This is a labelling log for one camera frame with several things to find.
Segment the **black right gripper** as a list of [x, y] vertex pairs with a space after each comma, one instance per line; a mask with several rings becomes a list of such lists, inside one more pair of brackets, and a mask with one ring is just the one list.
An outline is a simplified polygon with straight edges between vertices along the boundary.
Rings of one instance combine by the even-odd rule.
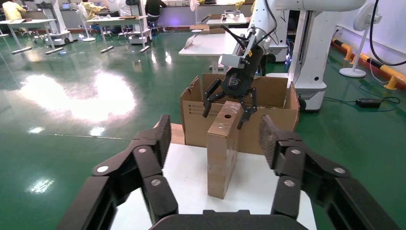
[[[223, 81], [216, 79], [204, 93], [204, 112], [203, 117], [207, 117], [212, 107], [212, 103], [223, 99], [223, 92], [229, 97], [238, 97], [238, 100], [243, 109], [237, 129], [240, 130], [244, 122], [249, 121], [251, 115], [257, 112], [257, 89], [250, 88], [254, 75], [258, 70], [260, 61], [263, 57], [264, 51], [260, 46], [254, 46], [251, 50], [252, 55], [248, 57], [248, 64], [244, 68], [230, 67], [226, 72], [226, 77]], [[215, 93], [217, 88], [221, 86], [223, 92]], [[252, 106], [247, 107], [244, 103], [246, 96], [252, 97]]]

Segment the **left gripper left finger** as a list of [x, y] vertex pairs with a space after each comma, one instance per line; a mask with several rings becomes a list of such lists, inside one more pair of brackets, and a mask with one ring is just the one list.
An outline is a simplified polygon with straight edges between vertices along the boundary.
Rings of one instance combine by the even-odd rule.
[[171, 142], [170, 116], [138, 132], [122, 152], [96, 165], [57, 225], [59, 230], [108, 230], [119, 205], [141, 189], [152, 224], [177, 215], [178, 202], [163, 175]]

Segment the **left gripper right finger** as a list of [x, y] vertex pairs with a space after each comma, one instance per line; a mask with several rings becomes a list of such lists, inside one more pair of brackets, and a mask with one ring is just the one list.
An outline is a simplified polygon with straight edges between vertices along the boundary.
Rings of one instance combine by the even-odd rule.
[[271, 213], [296, 220], [300, 195], [322, 207], [337, 230], [396, 230], [398, 225], [344, 166], [312, 151], [295, 132], [261, 117], [259, 145], [278, 184]]

